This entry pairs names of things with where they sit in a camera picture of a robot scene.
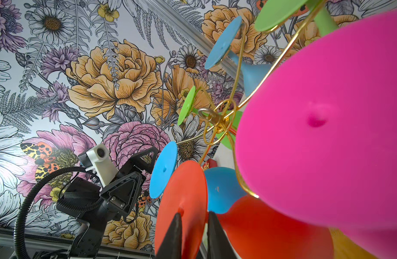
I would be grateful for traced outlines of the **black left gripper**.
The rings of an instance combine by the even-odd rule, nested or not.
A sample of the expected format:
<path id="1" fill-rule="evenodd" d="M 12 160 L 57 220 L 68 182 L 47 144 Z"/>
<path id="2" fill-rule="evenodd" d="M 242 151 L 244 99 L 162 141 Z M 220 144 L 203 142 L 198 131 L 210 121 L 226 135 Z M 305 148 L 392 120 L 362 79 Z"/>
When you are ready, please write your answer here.
<path id="1" fill-rule="evenodd" d="M 65 190 L 61 190 L 57 209 L 80 219 L 87 214 L 87 222 L 94 221 L 96 213 L 99 217 L 104 217 L 105 222 L 127 218 L 146 181 L 142 172 L 152 174 L 158 154 L 159 150 L 154 146 L 133 154 L 119 168 L 113 181 L 103 188 L 76 177 Z"/>

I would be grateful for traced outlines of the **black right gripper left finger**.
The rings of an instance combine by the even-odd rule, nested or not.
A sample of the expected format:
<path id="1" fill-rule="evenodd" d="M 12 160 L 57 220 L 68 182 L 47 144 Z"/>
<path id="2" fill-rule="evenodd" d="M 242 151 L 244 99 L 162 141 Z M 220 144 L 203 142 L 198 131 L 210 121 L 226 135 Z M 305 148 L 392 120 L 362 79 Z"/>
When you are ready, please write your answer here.
<path id="1" fill-rule="evenodd" d="M 176 213 L 167 229 L 156 259 L 181 259 L 182 253 L 182 216 Z"/>

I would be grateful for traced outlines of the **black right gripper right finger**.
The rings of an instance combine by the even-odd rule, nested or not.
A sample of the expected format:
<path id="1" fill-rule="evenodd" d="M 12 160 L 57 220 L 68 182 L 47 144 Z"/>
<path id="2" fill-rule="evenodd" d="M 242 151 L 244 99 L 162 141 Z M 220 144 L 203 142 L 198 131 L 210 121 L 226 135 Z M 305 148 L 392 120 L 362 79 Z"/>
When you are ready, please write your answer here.
<path id="1" fill-rule="evenodd" d="M 208 213 L 208 259 L 237 259 L 220 221 L 214 212 Z"/>

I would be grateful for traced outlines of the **red wine glass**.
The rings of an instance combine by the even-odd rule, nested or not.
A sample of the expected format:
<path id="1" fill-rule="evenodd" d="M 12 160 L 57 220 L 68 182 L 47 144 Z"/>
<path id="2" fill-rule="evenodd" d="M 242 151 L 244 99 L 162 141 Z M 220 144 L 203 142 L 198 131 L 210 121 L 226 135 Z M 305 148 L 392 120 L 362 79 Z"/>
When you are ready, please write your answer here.
<path id="1" fill-rule="evenodd" d="M 197 257 L 208 230 L 208 187 L 204 170 L 195 161 L 181 164 L 170 177 L 159 208 L 156 255 L 176 213 L 182 216 L 182 259 Z M 331 259 L 330 232 L 285 216 L 263 201 L 246 195 L 225 214 L 220 224 L 241 259 Z"/>

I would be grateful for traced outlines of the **blue front wine glass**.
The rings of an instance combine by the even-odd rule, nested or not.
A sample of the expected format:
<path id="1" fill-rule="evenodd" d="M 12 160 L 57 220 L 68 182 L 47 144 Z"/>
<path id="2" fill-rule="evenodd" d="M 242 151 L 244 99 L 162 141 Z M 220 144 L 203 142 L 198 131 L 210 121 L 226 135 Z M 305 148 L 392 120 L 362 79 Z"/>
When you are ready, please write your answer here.
<path id="1" fill-rule="evenodd" d="M 168 143 L 158 156 L 149 186 L 152 199 L 157 199 L 163 194 L 175 171 L 177 156 L 178 147 L 174 141 Z M 247 195 L 239 185 L 233 169 L 219 167 L 213 159 L 208 159 L 203 169 L 208 187 L 208 210 L 225 214 L 237 200 Z"/>

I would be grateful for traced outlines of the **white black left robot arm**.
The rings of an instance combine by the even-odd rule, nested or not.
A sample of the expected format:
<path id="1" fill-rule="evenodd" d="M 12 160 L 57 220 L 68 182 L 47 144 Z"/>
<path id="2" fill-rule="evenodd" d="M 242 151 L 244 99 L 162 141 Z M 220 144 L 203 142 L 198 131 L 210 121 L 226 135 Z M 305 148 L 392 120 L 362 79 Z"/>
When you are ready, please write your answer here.
<path id="1" fill-rule="evenodd" d="M 78 156 L 85 171 L 95 173 L 101 186 L 77 177 L 60 192 L 57 210 L 81 223 L 69 258 L 96 258 L 108 222 L 125 219 L 132 211 L 139 211 L 138 197 L 146 181 L 143 172 L 152 173 L 158 153 L 157 148 L 151 147 L 133 154 L 120 167 L 113 164 L 103 144 Z"/>

